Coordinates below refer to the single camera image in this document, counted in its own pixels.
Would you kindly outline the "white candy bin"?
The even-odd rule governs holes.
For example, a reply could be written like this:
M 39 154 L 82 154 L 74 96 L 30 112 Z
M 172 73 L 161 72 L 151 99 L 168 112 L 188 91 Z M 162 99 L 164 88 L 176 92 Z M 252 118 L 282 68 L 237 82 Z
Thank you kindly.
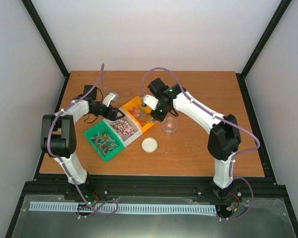
M 130 145 L 142 135 L 142 131 L 138 125 L 127 116 L 116 121 L 108 119 L 104 119 L 103 121 L 118 136 L 124 147 Z

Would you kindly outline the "orange candy bin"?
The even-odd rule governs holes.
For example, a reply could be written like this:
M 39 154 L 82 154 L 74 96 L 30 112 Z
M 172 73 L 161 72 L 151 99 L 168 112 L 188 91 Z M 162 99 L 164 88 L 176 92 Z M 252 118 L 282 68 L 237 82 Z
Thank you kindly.
M 140 96 L 134 97 L 122 106 L 122 109 L 132 118 L 132 120 L 139 126 L 142 133 L 145 133 L 156 122 L 152 122 L 150 115 L 151 108 L 142 106 L 142 99 Z

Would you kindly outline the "green candy bin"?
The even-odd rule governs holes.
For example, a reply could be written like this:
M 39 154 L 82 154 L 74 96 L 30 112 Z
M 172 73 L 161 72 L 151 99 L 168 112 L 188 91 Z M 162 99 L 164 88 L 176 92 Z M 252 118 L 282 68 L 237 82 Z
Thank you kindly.
M 104 121 L 100 121 L 83 134 L 105 162 L 110 161 L 125 148 L 119 137 Z

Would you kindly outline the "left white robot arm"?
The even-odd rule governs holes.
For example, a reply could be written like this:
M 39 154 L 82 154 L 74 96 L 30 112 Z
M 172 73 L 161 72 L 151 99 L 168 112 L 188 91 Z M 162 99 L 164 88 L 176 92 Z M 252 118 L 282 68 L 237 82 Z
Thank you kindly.
M 93 195 L 93 186 L 86 183 L 87 171 L 82 167 L 76 154 L 75 123 L 84 115 L 93 114 L 115 121 L 125 114 L 111 105 L 119 96 L 108 93 L 101 101 L 96 100 L 97 87 L 85 85 L 82 94 L 74 97 L 70 104 L 54 114 L 42 117 L 41 150 L 53 158 L 63 169 L 68 182 L 78 184 L 76 194 L 81 199 Z

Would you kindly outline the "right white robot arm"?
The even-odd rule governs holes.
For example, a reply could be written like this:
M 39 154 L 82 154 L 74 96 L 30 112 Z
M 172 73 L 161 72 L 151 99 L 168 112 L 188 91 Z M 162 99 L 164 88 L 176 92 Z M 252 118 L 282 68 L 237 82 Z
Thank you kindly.
M 232 190 L 234 155 L 241 143 L 236 117 L 224 116 L 197 101 L 180 84 L 171 87 L 157 78 L 148 89 L 151 94 L 142 94 L 142 105 L 150 107 L 150 115 L 162 122 L 167 114 L 178 116 L 181 112 L 200 125 L 209 135 L 207 149 L 215 160 L 213 195 L 224 200 Z

